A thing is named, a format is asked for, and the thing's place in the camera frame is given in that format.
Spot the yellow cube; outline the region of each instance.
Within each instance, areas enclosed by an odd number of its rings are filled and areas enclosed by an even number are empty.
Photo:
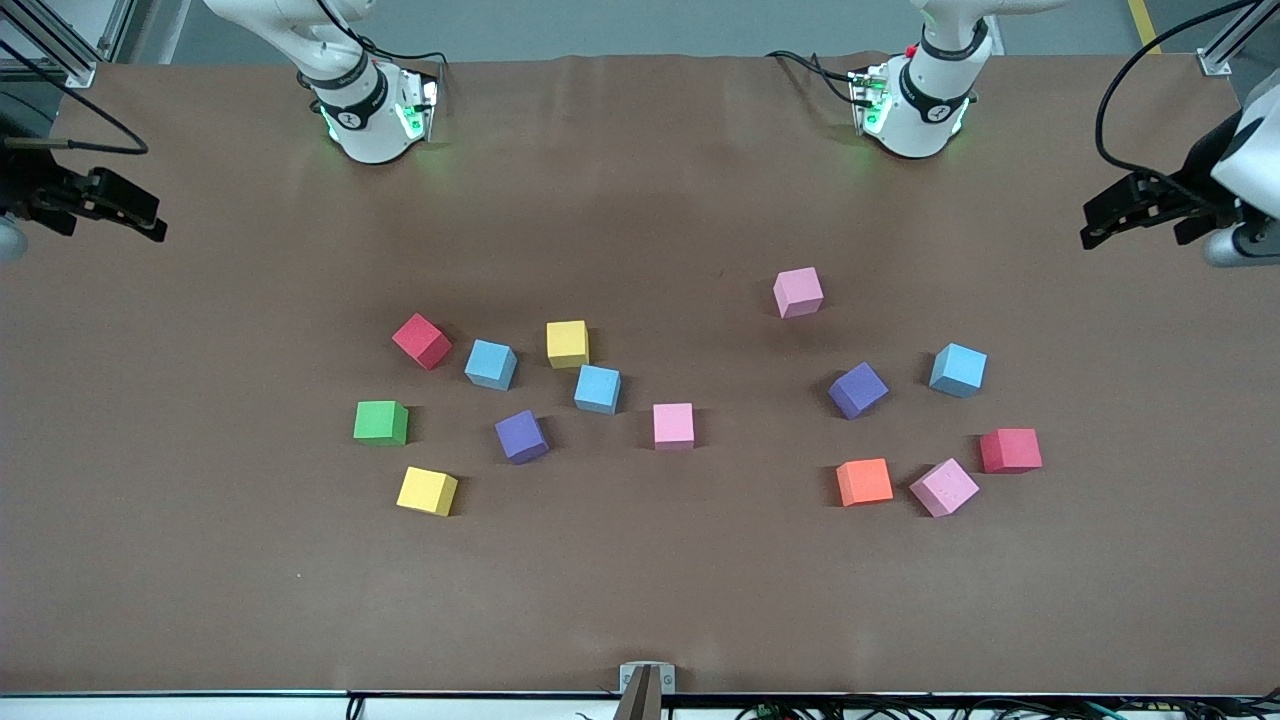
[[[556,369],[581,368],[590,363],[586,322],[547,323],[547,359]]]
[[[404,471],[404,484],[396,505],[447,518],[457,489],[458,480],[451,475],[410,468]]]

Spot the black clamp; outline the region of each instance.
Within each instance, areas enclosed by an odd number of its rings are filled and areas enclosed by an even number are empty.
[[[902,99],[906,100],[908,105],[915,108],[920,113],[920,119],[931,126],[947,122],[951,115],[956,113],[965,101],[969,100],[969,94],[973,92],[970,87],[964,95],[959,97],[952,97],[950,100],[941,100],[933,97],[932,95],[924,94],[919,87],[911,82],[911,63],[908,61],[902,65],[902,73],[899,76],[897,82],[902,88]]]
[[[388,88],[387,76],[378,70],[378,83],[374,86],[374,91],[360,102],[342,106],[321,101],[320,106],[324,108],[326,115],[333,118],[333,122],[343,128],[365,129],[369,126],[369,118],[374,117],[374,113],[387,101]]]
[[[982,47],[982,44],[986,42],[988,33],[989,28],[987,27],[987,20],[978,19],[978,23],[973,26],[973,40],[969,41],[968,47],[963,50],[942,50],[941,47],[929,45],[928,33],[922,31],[920,50],[931,58],[937,58],[938,60],[946,60],[948,63],[959,63],[972,58],[973,54]],[[920,113],[922,120],[931,126],[945,123],[951,119],[956,110],[964,106],[965,100],[973,95],[973,87],[970,87],[959,97],[951,97],[948,100],[933,97],[932,95],[922,91],[911,81],[910,69],[911,61],[908,60],[906,65],[902,67],[902,74],[899,76],[899,86],[902,88],[902,99],[905,99],[910,106],[915,108]]]
[[[978,18],[978,24],[973,26],[973,40],[969,41],[969,46],[964,50],[942,50],[941,47],[934,47],[929,45],[929,36],[923,29],[920,31],[920,50],[924,50],[927,55],[937,58],[938,60],[968,60],[974,53],[982,47],[984,40],[987,40],[987,33],[991,32],[987,28],[987,20],[984,18]]]

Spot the blue cube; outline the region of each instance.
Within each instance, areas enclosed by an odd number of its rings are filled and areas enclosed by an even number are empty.
[[[879,379],[879,375],[876,374],[876,370],[872,370],[870,365],[863,363],[840,375],[840,379],[831,386],[827,395],[836,401],[836,406],[840,407],[840,413],[845,419],[852,420],[865,413],[879,398],[888,395],[888,386],[884,384],[884,380]]]
[[[471,346],[471,357],[467,357],[465,372],[471,382],[480,387],[507,389],[516,374],[516,354],[506,345],[477,340]]]
[[[951,343],[933,360],[929,387],[956,397],[972,397],[982,387],[987,356],[963,345]]]
[[[622,373],[595,365],[582,365],[577,373],[573,404],[579,410],[613,415],[618,411],[618,392],[622,391]]]
[[[550,451],[543,429],[538,427],[538,418],[532,410],[525,410],[518,415],[512,415],[494,425],[498,430],[498,441],[502,442],[502,452],[516,465],[529,462],[535,457],[541,457]]]

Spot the metal frame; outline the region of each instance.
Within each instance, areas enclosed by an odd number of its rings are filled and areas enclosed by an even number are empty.
[[[137,4],[137,0],[115,0],[97,46],[76,32],[44,0],[0,0],[0,18],[8,19],[44,54],[44,58],[32,58],[33,61],[65,73],[68,87],[88,87],[97,64],[115,59]],[[19,69],[18,63],[9,59],[0,59],[0,68]]]
[[[1257,32],[1262,23],[1267,22],[1277,10],[1280,10],[1280,0],[1262,0],[1257,5],[1236,13],[1207,46],[1196,50],[1201,70],[1206,76],[1231,74],[1229,60],[1244,47],[1249,36]]]

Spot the red cube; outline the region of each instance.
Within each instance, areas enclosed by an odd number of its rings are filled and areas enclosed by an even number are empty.
[[[982,436],[979,445],[984,473],[1015,474],[1044,466],[1032,428],[1001,428]]]
[[[444,355],[453,347],[449,338],[444,337],[440,328],[433,325],[426,318],[413,313],[413,316],[404,323],[401,329],[392,336],[396,345],[408,354],[419,365],[428,370],[435,368],[444,360]]]

